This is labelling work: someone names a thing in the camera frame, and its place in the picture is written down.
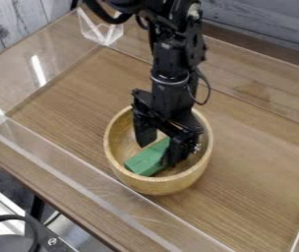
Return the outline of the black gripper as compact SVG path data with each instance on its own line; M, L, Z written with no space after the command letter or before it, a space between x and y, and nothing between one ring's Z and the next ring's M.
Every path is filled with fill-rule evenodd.
M137 145L144 148L157 139L157 131L169 137L161 155L161 164L175 166L195 152L203 127L192 115L196 104L197 77L185 77L179 82L152 79L152 90L134 89L133 132Z

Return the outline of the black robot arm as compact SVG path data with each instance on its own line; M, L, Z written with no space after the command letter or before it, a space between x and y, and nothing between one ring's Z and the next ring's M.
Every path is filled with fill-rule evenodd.
M150 144L158 133L170 138L160 163L176 165L193 152L203 127L191 109L196 89L207 79L199 71L207 46L201 36L199 0L84 0L109 24L133 19L148 31L152 53L152 90L134 89L132 113L137 145Z

